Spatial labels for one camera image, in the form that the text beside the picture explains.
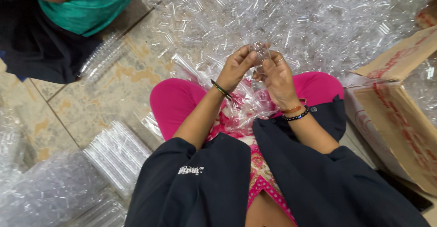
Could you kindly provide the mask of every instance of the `bangle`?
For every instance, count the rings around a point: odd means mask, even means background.
[[[217,88],[217,90],[219,90],[223,95],[225,95],[225,97],[229,101],[232,101],[231,95],[229,95],[229,93],[227,91],[225,91],[223,88],[221,88],[219,85],[217,85],[217,83],[212,79],[211,79],[211,84],[214,85]]]
[[[303,106],[305,107],[305,112],[303,112],[301,115],[288,118],[288,117],[285,116],[285,114],[283,114],[282,118],[287,120],[287,121],[293,121],[293,120],[297,120],[297,119],[300,119],[300,118],[304,117],[305,115],[308,114],[309,107],[307,105],[303,105]]]
[[[290,109],[286,109],[286,110],[282,110],[279,109],[282,113],[294,113],[294,112],[298,112],[301,109],[300,106],[296,106],[294,108],[290,108]]]

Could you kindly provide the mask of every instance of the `hand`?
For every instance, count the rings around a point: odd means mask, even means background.
[[[254,65],[256,60],[257,53],[255,51],[249,53],[248,45],[241,47],[226,60],[216,81],[217,85],[229,93],[233,92],[243,79],[243,75]]]
[[[265,76],[254,73],[254,79],[264,80],[270,98],[280,109],[286,110],[300,105],[293,84],[292,70],[285,62],[281,53],[271,50],[272,59],[263,62]]]

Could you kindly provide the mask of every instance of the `black beaded bracelet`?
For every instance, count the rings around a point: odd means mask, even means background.
[[[282,118],[284,118],[287,121],[292,121],[292,120],[297,120],[297,119],[300,119],[300,118],[304,117],[305,115],[308,114],[309,107],[307,105],[303,105],[303,107],[305,107],[305,112],[303,112],[301,115],[288,118],[288,117],[285,116],[285,114],[283,114]]]

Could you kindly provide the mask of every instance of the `pink patterned top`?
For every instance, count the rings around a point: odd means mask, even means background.
[[[281,207],[281,209],[287,214],[287,216],[293,221],[293,223],[298,226],[296,220],[291,213],[290,208],[285,202],[284,196],[282,195],[273,174],[270,171],[261,151],[259,151],[258,143],[255,139],[254,133],[250,128],[249,135],[243,136],[237,133],[229,132],[224,126],[225,120],[229,119],[226,117],[226,111],[221,107],[221,112],[217,115],[217,118],[209,132],[206,141],[212,140],[220,132],[230,135],[240,141],[243,141],[250,147],[250,183],[249,183],[249,198],[247,202],[247,209],[254,201],[254,198],[264,190],[268,195]]]

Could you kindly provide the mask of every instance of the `black clothing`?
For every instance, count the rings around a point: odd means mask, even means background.
[[[314,118],[340,140],[346,129],[343,101],[337,96],[314,107]],[[347,147],[321,154],[300,144],[281,117],[257,119],[253,130],[298,226],[429,226]],[[196,170],[178,174],[184,166]],[[183,139],[170,139],[144,163],[125,226],[243,227],[249,177],[250,148],[244,142],[219,134],[196,152]]]
[[[66,84],[76,81],[87,57],[101,43],[55,25],[37,0],[0,0],[0,50],[8,73]]]

